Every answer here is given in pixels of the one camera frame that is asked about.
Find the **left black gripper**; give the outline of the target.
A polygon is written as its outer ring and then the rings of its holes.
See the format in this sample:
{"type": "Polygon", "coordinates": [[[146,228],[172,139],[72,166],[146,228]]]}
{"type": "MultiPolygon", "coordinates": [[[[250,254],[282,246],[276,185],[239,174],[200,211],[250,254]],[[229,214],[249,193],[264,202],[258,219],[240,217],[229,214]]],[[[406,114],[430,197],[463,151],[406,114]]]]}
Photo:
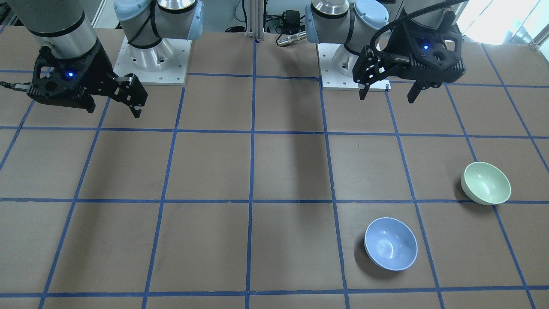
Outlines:
{"type": "MultiPolygon", "coordinates": [[[[443,18],[437,28],[406,20],[396,26],[386,45],[386,52],[409,58],[401,64],[396,75],[416,80],[407,94],[413,104],[422,91],[439,88],[442,83],[456,82],[465,74],[462,34],[454,18],[443,18]]],[[[353,80],[359,86],[359,99],[364,100],[370,87],[387,78],[380,58],[366,45],[353,66],[353,80]]]]}

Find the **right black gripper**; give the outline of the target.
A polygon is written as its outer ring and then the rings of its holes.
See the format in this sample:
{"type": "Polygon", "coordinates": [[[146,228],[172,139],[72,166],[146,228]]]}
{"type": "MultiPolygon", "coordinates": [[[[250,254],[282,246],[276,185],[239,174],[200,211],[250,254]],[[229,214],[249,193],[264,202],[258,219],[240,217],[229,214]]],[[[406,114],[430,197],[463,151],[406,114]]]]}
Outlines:
{"type": "Polygon", "coordinates": [[[99,39],[90,51],[73,59],[56,58],[51,47],[43,45],[26,94],[41,104],[80,108],[88,113],[94,112],[93,95],[108,96],[129,107],[135,118],[140,118],[148,97],[135,74],[115,77],[99,39]]]}

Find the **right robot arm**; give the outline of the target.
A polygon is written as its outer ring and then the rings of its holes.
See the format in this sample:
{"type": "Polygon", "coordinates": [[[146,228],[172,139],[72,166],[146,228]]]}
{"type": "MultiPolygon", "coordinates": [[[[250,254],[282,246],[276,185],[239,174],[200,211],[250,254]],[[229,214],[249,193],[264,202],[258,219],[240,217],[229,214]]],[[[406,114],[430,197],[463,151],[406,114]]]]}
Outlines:
{"type": "MultiPolygon", "coordinates": [[[[119,76],[78,0],[9,0],[26,29],[40,44],[33,79],[1,82],[50,106],[93,113],[94,96],[129,107],[139,118],[148,94],[135,73],[119,76]]],[[[137,68],[166,67],[173,52],[169,39],[196,40],[203,30],[201,0],[116,0],[114,10],[137,68]]]]}

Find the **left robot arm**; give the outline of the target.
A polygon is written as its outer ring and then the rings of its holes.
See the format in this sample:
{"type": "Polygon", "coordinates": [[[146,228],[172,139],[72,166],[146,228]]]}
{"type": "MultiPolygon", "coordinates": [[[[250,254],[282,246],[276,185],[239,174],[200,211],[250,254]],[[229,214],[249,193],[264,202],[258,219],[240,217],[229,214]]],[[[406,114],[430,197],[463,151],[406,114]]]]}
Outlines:
{"type": "Polygon", "coordinates": [[[390,76],[412,80],[407,99],[414,103],[429,88],[453,83],[466,72],[462,34],[455,13],[465,0],[405,0],[389,20],[376,0],[313,0],[306,7],[310,43],[335,43],[353,56],[347,69],[364,100],[370,87],[390,76]]]}

